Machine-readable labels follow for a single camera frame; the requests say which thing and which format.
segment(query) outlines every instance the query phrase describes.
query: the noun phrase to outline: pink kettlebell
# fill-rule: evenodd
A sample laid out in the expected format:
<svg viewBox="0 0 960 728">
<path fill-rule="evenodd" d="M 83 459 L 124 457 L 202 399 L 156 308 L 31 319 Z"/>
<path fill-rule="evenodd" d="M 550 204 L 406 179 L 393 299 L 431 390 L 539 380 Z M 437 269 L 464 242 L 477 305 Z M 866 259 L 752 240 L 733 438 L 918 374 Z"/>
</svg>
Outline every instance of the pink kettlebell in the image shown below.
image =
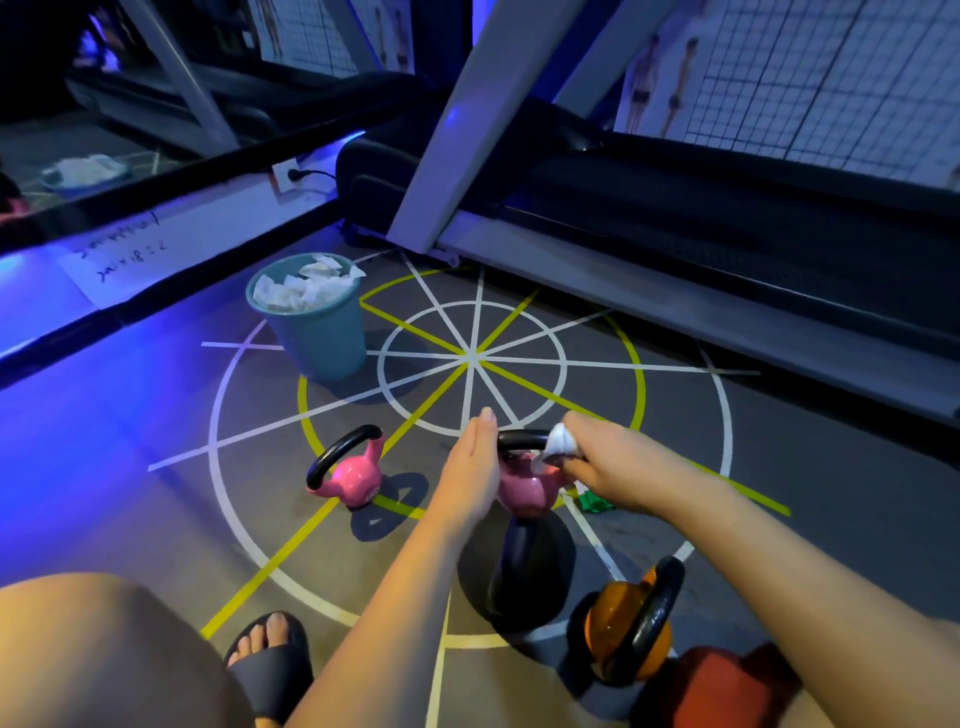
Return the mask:
<svg viewBox="0 0 960 728">
<path fill-rule="evenodd" d="M 329 480 L 324 475 L 347 452 L 367 442 L 362 455 L 344 460 Z M 306 489 L 320 497 L 338 497 L 348 508 L 367 505 L 380 492 L 383 473 L 380 455 L 383 454 L 383 430 L 376 425 L 362 425 L 340 438 L 323 455 L 314 460 L 306 474 Z"/>
<path fill-rule="evenodd" d="M 497 499 L 518 519 L 533 519 L 549 511 L 562 488 L 570 484 L 560 468 L 536 463 L 530 450 L 543 450 L 547 429 L 508 429 L 496 440 L 500 455 L 500 488 Z"/>
</svg>

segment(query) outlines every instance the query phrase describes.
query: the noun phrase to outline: black slide sandal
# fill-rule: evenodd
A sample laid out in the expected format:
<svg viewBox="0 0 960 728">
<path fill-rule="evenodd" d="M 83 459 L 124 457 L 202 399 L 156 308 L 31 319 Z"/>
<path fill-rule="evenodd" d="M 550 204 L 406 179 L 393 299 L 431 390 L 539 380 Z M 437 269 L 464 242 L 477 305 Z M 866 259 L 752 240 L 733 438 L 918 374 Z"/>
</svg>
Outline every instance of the black slide sandal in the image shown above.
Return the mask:
<svg viewBox="0 0 960 728">
<path fill-rule="evenodd" d="M 287 644 L 267 647 L 227 667 L 230 655 L 236 652 L 243 637 L 257 624 L 267 628 L 267 619 L 274 614 L 271 612 L 252 621 L 237 635 L 224 657 L 224 667 L 240 683 L 253 707 L 254 717 L 269 718 L 283 725 L 313 683 L 313 667 L 306 630 L 300 620 L 287 612 L 280 613 L 287 618 Z"/>
</svg>

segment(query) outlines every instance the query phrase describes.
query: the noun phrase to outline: tissues in trash bin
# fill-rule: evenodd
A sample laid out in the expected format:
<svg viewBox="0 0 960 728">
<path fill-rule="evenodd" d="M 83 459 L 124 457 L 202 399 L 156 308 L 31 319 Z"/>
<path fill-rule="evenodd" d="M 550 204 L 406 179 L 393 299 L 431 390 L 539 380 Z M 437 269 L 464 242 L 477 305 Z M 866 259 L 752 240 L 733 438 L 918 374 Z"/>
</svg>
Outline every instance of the tissues in trash bin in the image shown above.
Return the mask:
<svg viewBox="0 0 960 728">
<path fill-rule="evenodd" d="M 313 311 L 343 296 L 353 282 L 366 275 L 355 265 L 342 276 L 343 266 L 328 255 L 314 255 L 317 262 L 300 268 L 300 275 L 283 283 L 260 276 L 253 287 L 253 300 L 269 311 Z"/>
</svg>

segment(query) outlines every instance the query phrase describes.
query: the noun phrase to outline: orange kettlebell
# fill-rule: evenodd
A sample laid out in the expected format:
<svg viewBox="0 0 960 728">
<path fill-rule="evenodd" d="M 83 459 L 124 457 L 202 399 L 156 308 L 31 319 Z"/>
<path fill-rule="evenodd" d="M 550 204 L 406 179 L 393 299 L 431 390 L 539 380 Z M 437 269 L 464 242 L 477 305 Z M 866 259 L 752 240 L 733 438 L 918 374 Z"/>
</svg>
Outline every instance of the orange kettlebell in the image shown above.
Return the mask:
<svg viewBox="0 0 960 728">
<path fill-rule="evenodd" d="M 653 677 L 672 644 L 670 611 L 684 584 L 684 563 L 667 556 L 639 584 L 612 581 L 584 620 L 584 638 L 596 672 L 610 685 Z"/>
</svg>

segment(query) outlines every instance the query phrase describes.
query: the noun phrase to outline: trash bin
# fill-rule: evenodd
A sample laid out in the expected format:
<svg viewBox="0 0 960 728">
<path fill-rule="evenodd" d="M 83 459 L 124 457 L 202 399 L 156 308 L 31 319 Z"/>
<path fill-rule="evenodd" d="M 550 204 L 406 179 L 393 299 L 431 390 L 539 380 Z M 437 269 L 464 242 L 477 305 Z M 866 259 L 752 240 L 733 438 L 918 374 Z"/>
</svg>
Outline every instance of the trash bin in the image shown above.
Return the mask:
<svg viewBox="0 0 960 728">
<path fill-rule="evenodd" d="M 353 266 L 353 261 L 342 255 L 325 255 L 344 266 L 344 272 Z M 313 311 L 271 311 L 253 300 L 253 288 L 260 276 L 282 282 L 286 276 L 295 276 L 300 268 L 313 262 L 313 255 L 306 253 L 271 263 L 247 284 L 247 303 L 263 314 L 300 373 L 311 381 L 328 384 L 355 374 L 367 358 L 357 296 L 360 279 L 353 282 L 343 297 Z"/>
</svg>

